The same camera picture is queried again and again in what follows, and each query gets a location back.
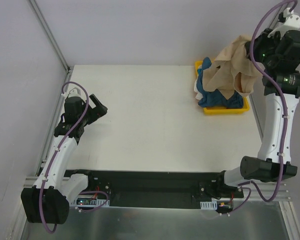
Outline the beige t shirt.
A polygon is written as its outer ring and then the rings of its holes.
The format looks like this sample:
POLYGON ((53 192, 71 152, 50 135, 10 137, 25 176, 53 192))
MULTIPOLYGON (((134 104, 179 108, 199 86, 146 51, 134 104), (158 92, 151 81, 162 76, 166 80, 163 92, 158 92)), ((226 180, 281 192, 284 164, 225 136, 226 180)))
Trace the beige t shirt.
POLYGON ((238 36, 213 60, 211 67, 203 71, 202 86, 206 92, 219 90, 228 100, 234 93, 247 97, 254 91, 261 73, 247 58, 245 44, 251 41, 248 35, 238 36))

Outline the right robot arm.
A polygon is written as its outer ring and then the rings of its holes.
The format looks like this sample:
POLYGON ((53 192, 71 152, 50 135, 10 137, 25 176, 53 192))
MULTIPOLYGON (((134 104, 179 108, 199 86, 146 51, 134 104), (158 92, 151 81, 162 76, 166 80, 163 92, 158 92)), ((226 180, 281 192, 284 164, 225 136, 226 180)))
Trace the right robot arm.
POLYGON ((233 187, 252 180, 280 182, 294 177, 298 168, 291 164, 290 142, 293 118, 300 100, 300 31, 285 33, 265 29, 245 44, 247 58, 263 65, 262 83, 266 117, 257 157, 244 156, 240 166, 221 173, 215 192, 227 197, 233 187))

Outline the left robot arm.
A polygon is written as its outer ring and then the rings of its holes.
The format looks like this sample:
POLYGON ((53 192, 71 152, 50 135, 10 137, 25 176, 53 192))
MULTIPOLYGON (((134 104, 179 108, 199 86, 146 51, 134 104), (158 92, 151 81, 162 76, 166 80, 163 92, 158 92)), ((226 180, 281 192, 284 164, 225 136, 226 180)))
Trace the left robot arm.
POLYGON ((33 186, 25 187, 21 192, 22 205, 30 223, 64 224, 77 196, 81 192, 89 195, 95 191, 95 181, 84 173, 73 174, 66 183, 63 178, 85 126, 106 115, 107 111, 94 94, 88 101, 79 95, 65 99, 47 162, 33 186))

